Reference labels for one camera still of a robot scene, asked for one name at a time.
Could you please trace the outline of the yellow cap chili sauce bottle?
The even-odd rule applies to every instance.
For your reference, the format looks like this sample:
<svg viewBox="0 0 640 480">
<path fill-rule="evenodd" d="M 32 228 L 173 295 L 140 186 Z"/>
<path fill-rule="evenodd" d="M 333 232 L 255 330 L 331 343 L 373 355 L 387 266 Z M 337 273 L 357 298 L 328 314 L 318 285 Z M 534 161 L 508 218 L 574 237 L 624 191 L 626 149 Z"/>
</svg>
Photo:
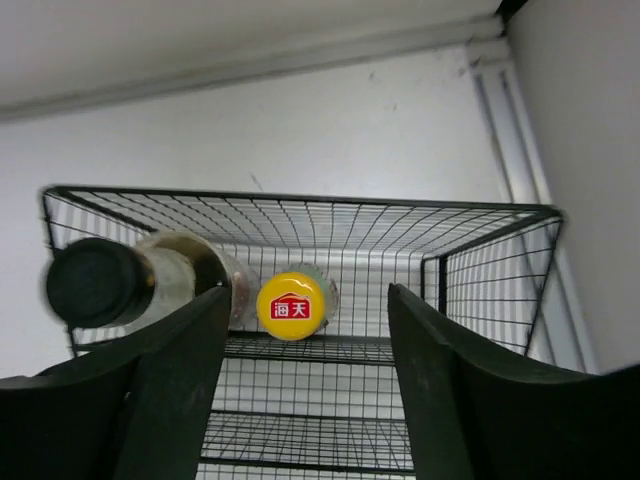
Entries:
<svg viewBox="0 0 640 480">
<path fill-rule="evenodd" d="M 256 313 L 260 326 L 283 341 L 306 339 L 325 328 L 339 307 L 336 282 L 317 265 L 291 264 L 260 289 Z"/>
</svg>

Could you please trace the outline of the tall dark sauce bottle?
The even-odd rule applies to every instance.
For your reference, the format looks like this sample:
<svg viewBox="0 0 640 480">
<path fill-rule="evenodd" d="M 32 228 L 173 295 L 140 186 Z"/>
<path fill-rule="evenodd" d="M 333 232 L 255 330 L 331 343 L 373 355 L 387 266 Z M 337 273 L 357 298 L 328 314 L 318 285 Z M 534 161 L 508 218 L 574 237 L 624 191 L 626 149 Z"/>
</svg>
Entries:
<svg viewBox="0 0 640 480">
<path fill-rule="evenodd" d="M 71 329 L 122 326 L 126 333 L 165 318 L 214 287 L 231 291 L 229 325 L 255 316 L 260 282 L 236 257 L 192 232 L 161 231 L 128 246 L 90 237 L 54 255 L 44 294 Z"/>
</svg>

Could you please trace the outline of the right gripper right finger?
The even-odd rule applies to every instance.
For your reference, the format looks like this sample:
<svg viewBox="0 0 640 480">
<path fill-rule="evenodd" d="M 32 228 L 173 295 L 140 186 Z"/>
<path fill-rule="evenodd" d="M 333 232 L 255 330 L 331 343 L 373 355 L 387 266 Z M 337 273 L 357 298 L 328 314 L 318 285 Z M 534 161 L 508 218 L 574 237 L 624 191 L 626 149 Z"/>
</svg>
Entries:
<svg viewBox="0 0 640 480">
<path fill-rule="evenodd" d="M 388 290 L 420 479 L 635 479 L 639 369 L 580 373 L 514 353 L 406 287 Z"/>
</svg>

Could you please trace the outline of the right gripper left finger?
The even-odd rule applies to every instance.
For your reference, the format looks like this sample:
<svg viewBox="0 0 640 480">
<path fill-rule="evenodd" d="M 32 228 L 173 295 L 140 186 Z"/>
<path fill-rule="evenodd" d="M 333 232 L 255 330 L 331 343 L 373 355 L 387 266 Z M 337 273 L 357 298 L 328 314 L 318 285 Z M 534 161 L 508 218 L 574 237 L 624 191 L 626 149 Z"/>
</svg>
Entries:
<svg viewBox="0 0 640 480">
<path fill-rule="evenodd" d="M 218 382 L 230 293 L 34 376 L 1 381 L 4 479 L 193 479 Z"/>
</svg>

